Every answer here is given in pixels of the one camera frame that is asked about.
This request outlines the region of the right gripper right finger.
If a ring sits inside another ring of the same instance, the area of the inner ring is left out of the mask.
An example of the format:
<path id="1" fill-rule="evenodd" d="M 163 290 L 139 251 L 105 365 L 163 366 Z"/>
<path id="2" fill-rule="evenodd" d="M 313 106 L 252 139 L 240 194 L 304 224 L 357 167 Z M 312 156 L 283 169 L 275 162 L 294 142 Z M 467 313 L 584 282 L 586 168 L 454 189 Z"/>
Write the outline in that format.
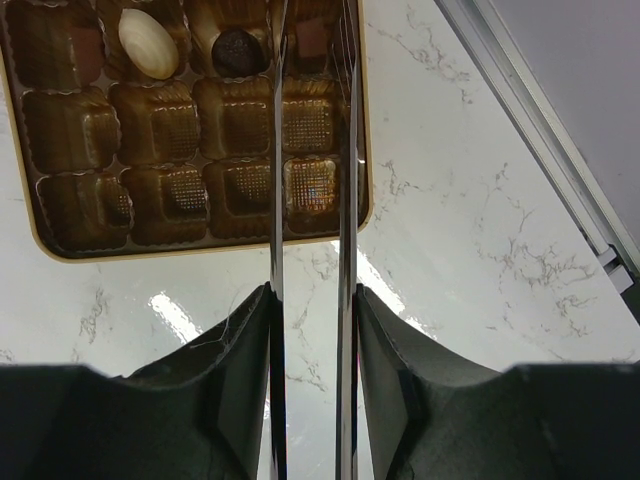
<path id="1" fill-rule="evenodd" d="M 368 287 L 356 311 L 378 479 L 635 479 L 639 367 L 476 364 Z"/>

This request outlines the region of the right aluminium frame post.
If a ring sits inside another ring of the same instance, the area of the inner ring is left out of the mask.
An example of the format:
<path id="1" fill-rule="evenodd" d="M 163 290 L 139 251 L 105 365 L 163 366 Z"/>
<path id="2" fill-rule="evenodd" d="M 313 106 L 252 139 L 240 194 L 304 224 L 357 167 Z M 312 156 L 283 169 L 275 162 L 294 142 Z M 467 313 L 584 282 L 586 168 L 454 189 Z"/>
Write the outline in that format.
<path id="1" fill-rule="evenodd" d="M 496 7 L 490 1 L 437 6 L 598 259 L 604 265 L 619 261 L 609 275 L 626 268 L 637 277 L 639 243 L 598 185 Z"/>

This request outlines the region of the white oval chocolate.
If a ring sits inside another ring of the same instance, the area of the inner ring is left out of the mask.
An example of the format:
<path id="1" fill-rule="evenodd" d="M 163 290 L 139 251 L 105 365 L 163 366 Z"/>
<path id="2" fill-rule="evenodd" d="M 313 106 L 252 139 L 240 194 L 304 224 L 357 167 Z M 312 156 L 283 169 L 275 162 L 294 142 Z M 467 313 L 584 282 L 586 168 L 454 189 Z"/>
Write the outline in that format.
<path id="1" fill-rule="evenodd" d="M 146 12 L 123 9 L 118 36 L 129 59 L 146 76 L 166 80 L 177 70 L 179 51 L 173 38 Z"/>

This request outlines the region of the brown bar chocolate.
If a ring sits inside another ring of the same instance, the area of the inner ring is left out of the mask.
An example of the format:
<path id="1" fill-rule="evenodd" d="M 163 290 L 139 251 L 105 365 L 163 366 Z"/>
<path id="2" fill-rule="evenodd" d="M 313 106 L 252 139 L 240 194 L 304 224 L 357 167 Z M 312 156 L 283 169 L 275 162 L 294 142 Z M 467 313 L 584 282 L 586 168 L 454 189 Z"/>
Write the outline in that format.
<path id="1" fill-rule="evenodd" d="M 102 34 L 95 28 L 72 27 L 70 37 L 78 82 L 88 85 L 100 76 L 104 64 Z"/>

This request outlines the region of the metal tongs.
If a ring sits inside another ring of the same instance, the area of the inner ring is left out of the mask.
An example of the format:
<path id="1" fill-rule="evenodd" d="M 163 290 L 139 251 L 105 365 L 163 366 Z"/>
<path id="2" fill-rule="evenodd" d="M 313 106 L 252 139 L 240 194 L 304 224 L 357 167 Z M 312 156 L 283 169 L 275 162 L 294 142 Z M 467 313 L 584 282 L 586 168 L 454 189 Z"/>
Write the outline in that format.
<path id="1" fill-rule="evenodd" d="M 287 53 L 288 3 L 277 1 L 271 8 L 273 40 L 273 143 L 271 153 L 270 205 L 270 320 L 269 388 L 271 457 L 270 477 L 287 477 L 285 326 L 284 326 L 284 208 L 283 208 L 283 87 Z M 347 1 L 342 3 L 338 31 L 344 41 L 343 58 L 336 61 L 338 78 L 349 83 L 343 97 L 349 101 L 349 118 L 343 131 L 340 155 L 339 294 L 337 331 L 335 477 L 356 479 L 358 334 L 355 312 L 358 232 L 358 125 L 362 85 L 361 61 L 355 22 Z"/>

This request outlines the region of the dark brown round chocolate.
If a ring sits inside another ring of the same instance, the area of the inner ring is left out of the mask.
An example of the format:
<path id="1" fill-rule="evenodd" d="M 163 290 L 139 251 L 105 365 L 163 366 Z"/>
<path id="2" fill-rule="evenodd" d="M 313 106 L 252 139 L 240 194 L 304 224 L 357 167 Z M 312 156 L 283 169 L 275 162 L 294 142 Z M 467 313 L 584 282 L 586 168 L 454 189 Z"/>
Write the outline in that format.
<path id="1" fill-rule="evenodd" d="M 241 28 L 223 31 L 212 46 L 211 57 L 216 72 L 226 78 L 250 77 L 267 68 L 259 41 Z"/>

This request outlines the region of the reddish brown chocolate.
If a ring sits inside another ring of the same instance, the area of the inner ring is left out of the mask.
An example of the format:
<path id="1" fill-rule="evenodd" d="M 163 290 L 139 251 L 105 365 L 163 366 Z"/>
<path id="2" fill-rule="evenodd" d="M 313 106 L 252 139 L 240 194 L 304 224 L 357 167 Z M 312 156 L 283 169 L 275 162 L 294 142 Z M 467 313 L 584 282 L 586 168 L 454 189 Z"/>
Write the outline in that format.
<path id="1" fill-rule="evenodd" d="M 321 17 L 298 22 L 295 31 L 301 58 L 310 59 L 327 54 L 327 31 Z"/>

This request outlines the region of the gold chocolate box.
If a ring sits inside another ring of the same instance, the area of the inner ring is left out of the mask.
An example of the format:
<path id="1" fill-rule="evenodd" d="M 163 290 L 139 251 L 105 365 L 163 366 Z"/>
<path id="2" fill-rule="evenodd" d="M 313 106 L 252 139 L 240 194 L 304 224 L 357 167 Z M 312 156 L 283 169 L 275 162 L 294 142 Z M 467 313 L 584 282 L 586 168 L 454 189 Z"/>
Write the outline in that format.
<path id="1" fill-rule="evenodd" d="M 3 80 L 41 248 L 81 262 L 266 245 L 270 237 L 273 65 L 277 1 L 5 1 Z M 344 1 L 286 1 L 283 87 L 284 239 L 339 233 L 340 155 L 349 83 L 338 20 Z M 363 5 L 347 1 L 361 61 L 358 222 L 373 210 Z M 123 9 L 137 9 L 171 35 L 179 66 L 166 80 L 143 74 L 118 36 Z M 299 56 L 295 26 L 321 17 L 325 56 Z M 104 64 L 80 85 L 72 27 L 98 29 Z M 211 49 L 225 30 L 259 41 L 267 68 L 221 77 Z"/>

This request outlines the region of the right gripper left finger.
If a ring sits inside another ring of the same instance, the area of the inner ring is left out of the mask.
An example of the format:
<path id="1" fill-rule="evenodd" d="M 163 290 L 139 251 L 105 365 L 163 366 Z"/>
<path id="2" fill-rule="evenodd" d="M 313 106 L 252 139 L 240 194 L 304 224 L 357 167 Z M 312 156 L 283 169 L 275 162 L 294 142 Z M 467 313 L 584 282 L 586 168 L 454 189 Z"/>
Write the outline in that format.
<path id="1" fill-rule="evenodd" d="M 253 479 L 270 291 L 127 377 L 85 365 L 1 369 L 5 479 Z"/>

